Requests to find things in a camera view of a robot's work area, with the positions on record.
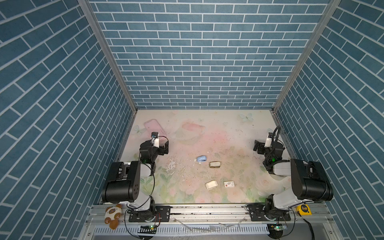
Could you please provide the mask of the light blue stapler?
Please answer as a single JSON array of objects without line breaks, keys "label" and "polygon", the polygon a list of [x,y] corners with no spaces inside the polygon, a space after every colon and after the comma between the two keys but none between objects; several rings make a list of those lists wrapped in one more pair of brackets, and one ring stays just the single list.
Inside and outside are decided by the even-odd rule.
[{"label": "light blue stapler", "polygon": [[201,163],[204,163],[207,161],[207,157],[206,156],[199,156],[196,158],[196,160],[199,164],[201,164]]}]

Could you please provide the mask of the white staple box sleeve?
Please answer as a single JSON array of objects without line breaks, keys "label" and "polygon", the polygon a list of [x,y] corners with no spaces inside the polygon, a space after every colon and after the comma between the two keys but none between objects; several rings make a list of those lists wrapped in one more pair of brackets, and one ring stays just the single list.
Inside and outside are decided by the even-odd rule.
[{"label": "white staple box sleeve", "polygon": [[233,188],[233,187],[235,187],[235,182],[234,181],[224,181],[224,187],[225,188]]}]

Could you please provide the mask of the staple box tray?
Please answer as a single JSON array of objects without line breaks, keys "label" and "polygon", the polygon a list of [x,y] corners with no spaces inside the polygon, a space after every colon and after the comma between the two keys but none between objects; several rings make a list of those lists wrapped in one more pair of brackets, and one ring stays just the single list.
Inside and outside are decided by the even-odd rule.
[{"label": "staple box tray", "polygon": [[216,180],[210,181],[210,182],[205,184],[207,190],[213,189],[213,188],[217,187],[218,185],[219,184]]}]

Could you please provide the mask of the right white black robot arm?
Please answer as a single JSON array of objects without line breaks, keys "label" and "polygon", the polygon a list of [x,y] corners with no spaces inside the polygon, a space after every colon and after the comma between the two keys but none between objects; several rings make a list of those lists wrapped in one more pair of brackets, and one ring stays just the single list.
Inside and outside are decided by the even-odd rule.
[{"label": "right white black robot arm", "polygon": [[286,160],[286,149],[279,140],[281,127],[269,132],[266,141],[255,141],[254,151],[265,157],[263,166],[274,176],[291,178],[291,186],[279,194],[269,195],[264,204],[249,205],[251,215],[261,214],[258,220],[274,221],[285,218],[294,207],[309,202],[328,202],[334,191],[323,165],[319,162],[306,162],[298,159]]}]

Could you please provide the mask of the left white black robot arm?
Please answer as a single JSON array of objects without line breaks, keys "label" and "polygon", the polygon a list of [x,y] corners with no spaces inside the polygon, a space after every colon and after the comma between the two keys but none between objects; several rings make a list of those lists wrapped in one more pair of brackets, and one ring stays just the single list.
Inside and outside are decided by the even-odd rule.
[{"label": "left white black robot arm", "polygon": [[140,217],[156,214],[155,201],[151,194],[140,191],[142,178],[155,179],[157,157],[169,153],[169,141],[159,144],[159,138],[140,145],[139,159],[130,163],[114,162],[109,168],[102,190],[102,202],[125,204],[132,214]]}]

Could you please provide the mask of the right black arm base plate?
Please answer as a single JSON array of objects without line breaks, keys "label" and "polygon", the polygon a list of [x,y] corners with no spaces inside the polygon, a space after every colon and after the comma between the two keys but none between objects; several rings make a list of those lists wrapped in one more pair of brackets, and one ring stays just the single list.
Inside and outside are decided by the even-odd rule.
[{"label": "right black arm base plate", "polygon": [[274,222],[274,221],[290,221],[291,216],[286,210],[279,210],[265,204],[255,203],[245,206],[252,222]]}]

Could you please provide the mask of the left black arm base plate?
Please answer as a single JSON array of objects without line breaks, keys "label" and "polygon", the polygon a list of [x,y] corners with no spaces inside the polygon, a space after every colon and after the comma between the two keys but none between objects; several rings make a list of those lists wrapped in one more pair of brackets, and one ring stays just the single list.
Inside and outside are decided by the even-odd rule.
[{"label": "left black arm base plate", "polygon": [[144,223],[144,222],[153,222],[155,218],[157,222],[169,222],[171,215],[171,207],[164,205],[156,205],[150,207],[145,211],[131,210],[129,214],[130,223]]}]

